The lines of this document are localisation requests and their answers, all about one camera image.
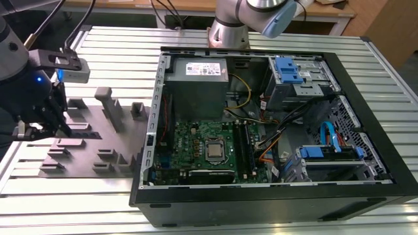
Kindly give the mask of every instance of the chip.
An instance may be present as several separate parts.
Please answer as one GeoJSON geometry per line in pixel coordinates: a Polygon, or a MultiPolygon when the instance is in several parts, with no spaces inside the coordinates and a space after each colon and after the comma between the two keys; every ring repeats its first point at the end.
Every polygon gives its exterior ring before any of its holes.
{"type": "Polygon", "coordinates": [[[221,139],[206,141],[206,160],[213,165],[221,164],[226,160],[225,141],[221,139]]]}
{"type": "Polygon", "coordinates": [[[209,144],[209,157],[210,158],[222,157],[222,145],[221,144],[209,144]]]}

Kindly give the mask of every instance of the green circuit board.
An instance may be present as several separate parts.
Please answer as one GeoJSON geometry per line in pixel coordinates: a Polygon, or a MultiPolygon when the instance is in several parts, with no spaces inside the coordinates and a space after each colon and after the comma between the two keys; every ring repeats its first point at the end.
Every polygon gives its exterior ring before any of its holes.
{"type": "MultiPolygon", "coordinates": [[[[258,125],[247,125],[251,143],[259,141],[258,125]]],[[[174,150],[170,159],[171,169],[225,169],[237,173],[235,183],[266,183],[267,173],[265,168],[255,168],[255,176],[247,179],[238,177],[238,163],[234,146],[234,131],[231,122],[199,121],[178,122],[175,127],[174,150]],[[210,162],[206,159],[207,141],[223,143],[225,160],[210,162]]]]}

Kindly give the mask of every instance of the metal table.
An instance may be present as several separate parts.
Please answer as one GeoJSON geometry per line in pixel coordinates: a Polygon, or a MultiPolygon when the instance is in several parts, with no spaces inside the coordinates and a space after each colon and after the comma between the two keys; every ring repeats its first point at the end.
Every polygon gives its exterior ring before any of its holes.
{"type": "MultiPolygon", "coordinates": [[[[253,49],[338,54],[372,110],[418,178],[418,97],[372,43],[358,37],[250,34],[253,49]]],[[[92,27],[74,47],[90,62],[88,84],[67,84],[67,96],[94,99],[96,86],[114,88],[122,105],[150,105],[161,46],[206,47],[207,33],[166,29],[92,27]]],[[[15,142],[0,164],[0,234],[414,234],[418,200],[392,205],[348,221],[221,227],[154,228],[129,206],[131,179],[43,179],[39,166],[54,139],[15,142]]]]}

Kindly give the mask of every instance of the blue plastic clip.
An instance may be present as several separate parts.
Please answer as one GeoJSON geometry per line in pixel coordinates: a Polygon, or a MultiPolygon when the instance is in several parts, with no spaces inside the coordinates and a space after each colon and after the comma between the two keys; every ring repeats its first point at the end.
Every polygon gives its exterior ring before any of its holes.
{"type": "Polygon", "coordinates": [[[362,159],[365,157],[365,151],[362,147],[356,147],[356,152],[358,153],[358,159],[362,159]]]}
{"type": "Polygon", "coordinates": [[[283,83],[302,84],[303,78],[298,73],[298,67],[294,64],[291,58],[278,57],[275,58],[275,69],[281,74],[281,81],[283,83]]]}
{"type": "Polygon", "coordinates": [[[321,125],[321,144],[328,144],[328,138],[326,138],[326,128],[329,128],[329,134],[332,137],[332,144],[334,145],[334,148],[337,150],[337,153],[341,152],[341,147],[338,144],[338,138],[334,130],[333,123],[329,121],[325,121],[321,125]]]}
{"type": "Polygon", "coordinates": [[[302,158],[324,158],[325,154],[318,146],[299,148],[302,158]]]}

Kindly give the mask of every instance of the black wire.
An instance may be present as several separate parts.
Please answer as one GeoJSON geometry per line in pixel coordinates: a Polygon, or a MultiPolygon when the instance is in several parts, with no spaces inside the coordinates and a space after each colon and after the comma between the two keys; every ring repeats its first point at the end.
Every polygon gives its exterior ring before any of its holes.
{"type": "Polygon", "coordinates": [[[226,111],[234,116],[237,117],[238,119],[243,119],[243,120],[250,120],[250,121],[254,121],[257,123],[262,122],[263,124],[275,124],[274,122],[269,122],[269,121],[261,121],[261,120],[257,120],[254,118],[246,118],[243,116],[239,116],[237,113],[234,113],[231,110],[227,110],[226,111]]]}
{"type": "MultiPolygon", "coordinates": [[[[281,128],[286,128],[286,125],[289,123],[291,123],[294,120],[297,120],[298,118],[301,118],[306,111],[309,110],[310,106],[313,106],[317,102],[321,101],[326,101],[326,100],[332,100],[334,99],[337,96],[336,94],[329,94],[324,97],[315,97],[311,98],[306,103],[303,103],[299,107],[297,107],[283,118],[283,120],[281,121],[278,127],[277,127],[277,131],[281,130],[281,128]]],[[[267,138],[266,140],[263,140],[259,143],[259,146],[263,145],[265,143],[267,143],[269,141],[274,140],[278,136],[281,135],[281,132],[277,132],[270,138],[267,138]]]]}
{"type": "Polygon", "coordinates": [[[299,0],[297,0],[297,3],[299,3],[301,7],[303,8],[303,22],[302,22],[301,28],[305,28],[305,22],[306,22],[306,17],[307,17],[306,8],[305,8],[303,4],[299,2],[299,0]]]}
{"type": "Polygon", "coordinates": [[[159,16],[159,14],[158,14],[158,12],[157,12],[157,8],[155,8],[155,5],[154,5],[153,0],[150,0],[150,2],[151,2],[151,6],[153,6],[153,9],[154,9],[154,12],[155,12],[155,16],[158,17],[159,21],[161,21],[162,24],[166,26],[166,28],[169,28],[166,22],[163,21],[162,17],[159,16]]]}
{"type": "Polygon", "coordinates": [[[159,4],[162,4],[162,6],[170,11],[171,15],[173,15],[173,16],[175,17],[175,19],[178,20],[178,23],[181,24],[181,27],[183,28],[183,20],[182,20],[182,18],[181,18],[181,15],[179,15],[179,13],[178,13],[178,10],[177,10],[175,6],[173,5],[171,1],[169,1],[169,3],[170,3],[171,7],[174,8],[174,10],[175,10],[175,12],[177,12],[178,14],[175,14],[175,13],[171,11],[171,9],[169,8],[169,6],[167,6],[161,0],[157,0],[157,2],[158,2],[159,4]]]}
{"type": "Polygon", "coordinates": [[[58,3],[56,7],[54,8],[50,16],[47,17],[47,19],[44,20],[44,22],[42,23],[40,27],[38,28],[38,30],[35,31],[35,35],[39,36],[42,34],[42,32],[44,31],[47,25],[50,24],[54,16],[56,15],[56,13],[59,12],[60,10],[60,7],[63,6],[66,0],[60,0],[60,2],[58,3]]]}
{"type": "Polygon", "coordinates": [[[92,11],[92,8],[94,8],[95,4],[96,4],[96,0],[91,0],[90,8],[88,8],[88,10],[86,12],[86,15],[83,16],[82,21],[79,22],[79,24],[74,28],[68,38],[66,39],[64,48],[67,48],[67,49],[70,48],[70,41],[72,40],[74,37],[76,37],[76,34],[79,33],[80,28],[82,28],[82,26],[83,26],[83,24],[84,24],[84,22],[86,22],[86,20],[87,20],[87,18],[90,16],[90,14],[91,14],[91,11],[92,11]]]}
{"type": "Polygon", "coordinates": [[[182,19],[181,14],[179,14],[179,12],[178,12],[175,6],[173,5],[171,1],[167,0],[167,2],[169,2],[169,4],[171,5],[174,11],[177,12],[177,15],[178,15],[178,18],[179,18],[181,27],[185,28],[185,19],[182,19]]]}

